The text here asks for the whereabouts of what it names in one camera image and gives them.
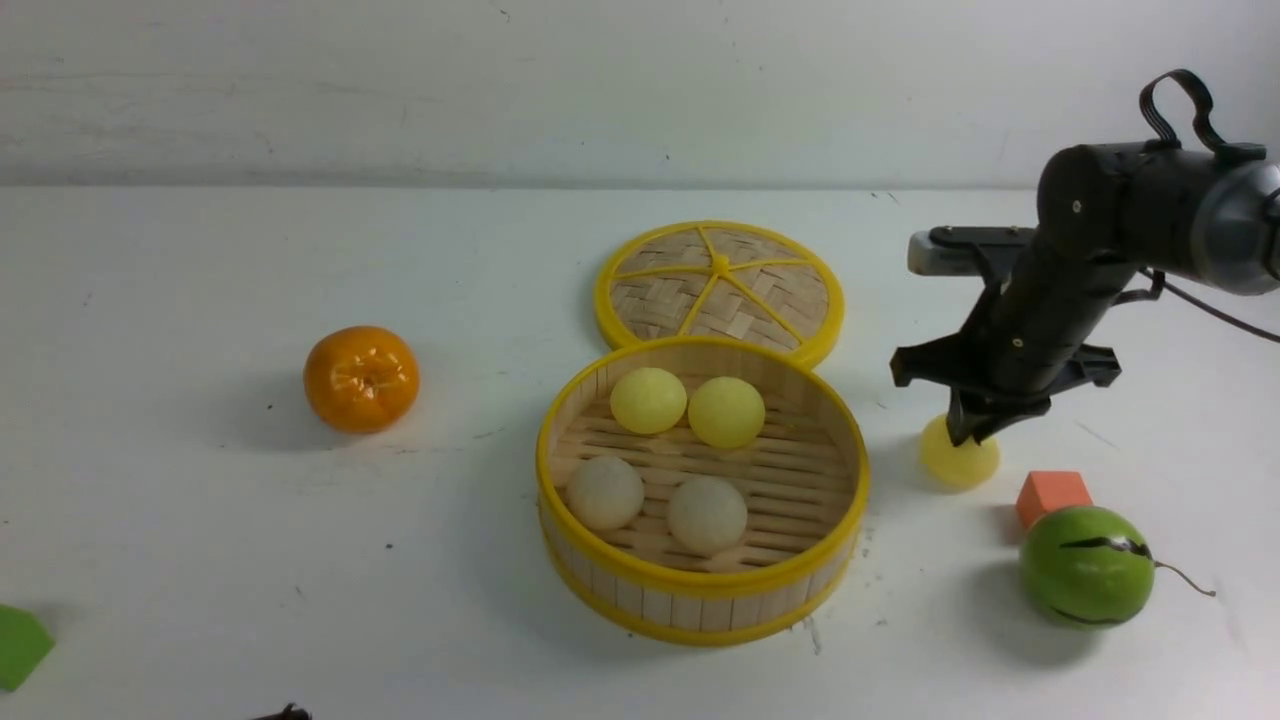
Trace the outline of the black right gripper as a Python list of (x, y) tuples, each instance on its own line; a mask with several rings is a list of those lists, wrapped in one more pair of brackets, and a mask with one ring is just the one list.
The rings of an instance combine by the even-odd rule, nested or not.
[(954, 447), (1043, 416), (1068, 389), (1107, 388), (1123, 372), (1117, 356), (1087, 341), (1135, 274), (1117, 258), (1028, 249), (1006, 284), (983, 290), (960, 331), (896, 348), (893, 383), (951, 389), (945, 428)]

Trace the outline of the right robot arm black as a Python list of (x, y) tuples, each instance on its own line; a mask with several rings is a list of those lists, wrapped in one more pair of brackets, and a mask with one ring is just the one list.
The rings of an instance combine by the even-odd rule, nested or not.
[(938, 225), (911, 236), (911, 273), (983, 281), (957, 331), (890, 360), (897, 387), (948, 389), (952, 445), (1043, 416), (1065, 391), (1111, 386), (1119, 360), (1088, 337), (1110, 309), (1160, 299), (1170, 277), (1235, 296), (1277, 288), (1277, 164), (1261, 143), (1220, 136), (1198, 74), (1166, 77), (1193, 104), (1201, 150), (1184, 149), (1147, 85), (1139, 109), (1153, 137), (1056, 152), (1039, 177), (1034, 227)]

